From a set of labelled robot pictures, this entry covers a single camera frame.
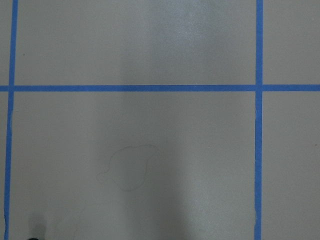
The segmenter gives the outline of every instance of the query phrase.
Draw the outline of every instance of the smudge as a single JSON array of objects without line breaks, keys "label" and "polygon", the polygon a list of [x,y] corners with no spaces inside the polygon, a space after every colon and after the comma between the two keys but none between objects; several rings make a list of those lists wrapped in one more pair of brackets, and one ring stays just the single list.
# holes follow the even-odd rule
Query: smudge
[{"label": "smudge", "polygon": [[107,171],[100,172],[96,178],[101,184],[111,179],[121,190],[134,191],[144,184],[148,162],[157,151],[151,144],[122,148],[110,157]]}]

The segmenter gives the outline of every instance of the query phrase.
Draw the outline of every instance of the gray surface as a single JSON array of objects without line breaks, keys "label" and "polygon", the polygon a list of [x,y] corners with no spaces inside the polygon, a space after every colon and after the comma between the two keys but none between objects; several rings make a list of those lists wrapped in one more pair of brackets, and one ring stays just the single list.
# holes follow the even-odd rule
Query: gray surface
[{"label": "gray surface", "polygon": [[254,99],[17,92],[10,239],[253,240]]},{"label": "gray surface", "polygon": [[255,0],[19,2],[16,84],[254,84]]},{"label": "gray surface", "polygon": [[265,0],[265,84],[320,84],[320,2]]},{"label": "gray surface", "polygon": [[7,132],[7,103],[8,94],[0,92],[0,236],[5,232],[4,216],[4,186],[5,186],[5,166],[6,166],[6,132]]},{"label": "gray surface", "polygon": [[265,240],[320,238],[318,92],[264,93]]},{"label": "gray surface", "polygon": [[0,1],[0,85],[8,85],[12,1]]}]

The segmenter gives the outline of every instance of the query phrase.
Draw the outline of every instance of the blue painter's tape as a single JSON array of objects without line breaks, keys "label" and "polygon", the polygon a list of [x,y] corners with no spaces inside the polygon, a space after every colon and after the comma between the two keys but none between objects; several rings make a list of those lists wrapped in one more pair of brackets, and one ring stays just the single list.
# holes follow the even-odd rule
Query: blue painter's tape
[{"label": "blue painter's tape", "polygon": [[15,92],[254,92],[255,85],[16,85]]},{"label": "blue painter's tape", "polygon": [[254,240],[262,237],[263,0],[256,0]]},{"label": "blue painter's tape", "polygon": [[8,86],[0,86],[0,92],[8,92],[9,87]]},{"label": "blue painter's tape", "polygon": [[6,148],[5,148],[5,177],[4,177],[4,240],[9,239],[9,216],[10,216],[10,182],[11,182],[11,155],[12,155],[12,117],[14,112],[14,85],[16,67],[16,40],[18,21],[18,0],[12,1],[10,62],[9,62],[9,85],[8,109],[6,122]]},{"label": "blue painter's tape", "polygon": [[264,92],[318,92],[320,84],[283,84],[283,85],[263,85]]}]

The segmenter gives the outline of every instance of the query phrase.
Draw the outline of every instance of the gray floor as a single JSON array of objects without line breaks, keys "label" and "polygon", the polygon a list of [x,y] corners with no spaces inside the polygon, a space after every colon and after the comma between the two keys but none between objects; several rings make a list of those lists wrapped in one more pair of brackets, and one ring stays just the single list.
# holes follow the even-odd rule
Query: gray floor
[{"label": "gray floor", "polygon": [[252,239],[254,97],[16,93],[11,239]]},{"label": "gray floor", "polygon": [[[0,103],[8,101],[8,94],[0,92]],[[5,185],[5,159],[6,159],[6,131],[7,131],[7,105],[0,104],[0,234],[3,236],[5,230],[4,215],[4,185]]]},{"label": "gray floor", "polygon": [[[0,85],[11,4],[0,2]],[[17,85],[255,84],[255,0],[18,9]],[[265,84],[320,83],[319,11],[316,0],[264,1]],[[10,240],[254,239],[254,92],[14,96]],[[264,240],[320,238],[319,101],[263,93]],[[6,92],[0,103],[3,206]]]}]

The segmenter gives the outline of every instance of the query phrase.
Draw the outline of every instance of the grid square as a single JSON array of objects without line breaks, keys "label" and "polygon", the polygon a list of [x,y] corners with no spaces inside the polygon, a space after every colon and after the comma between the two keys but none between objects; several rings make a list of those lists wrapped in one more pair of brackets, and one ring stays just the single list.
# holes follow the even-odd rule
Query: grid square
[{"label": "grid square", "polygon": [[320,3],[264,1],[264,83],[319,84]]},{"label": "grid square", "polygon": [[320,238],[318,92],[264,93],[263,239]]},{"label": "grid square", "polygon": [[6,168],[6,132],[7,132],[7,105],[8,94],[0,92],[0,236],[5,233],[4,216],[4,191],[5,191],[5,168]]},{"label": "grid square", "polygon": [[255,0],[19,3],[17,85],[254,84]]},{"label": "grid square", "polygon": [[0,1],[0,85],[8,85],[12,1]]},{"label": "grid square", "polygon": [[17,92],[10,239],[253,240],[254,101]]}]

